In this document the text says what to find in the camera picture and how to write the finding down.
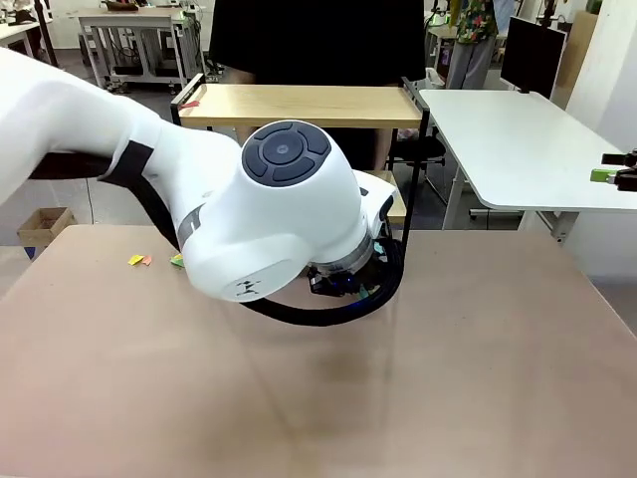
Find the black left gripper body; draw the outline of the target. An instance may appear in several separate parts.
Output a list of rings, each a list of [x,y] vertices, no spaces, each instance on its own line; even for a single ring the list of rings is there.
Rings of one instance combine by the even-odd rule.
[[[387,264],[378,259],[370,259],[357,272],[331,272],[311,265],[307,277],[313,294],[328,297],[346,295],[366,298],[384,282]]]

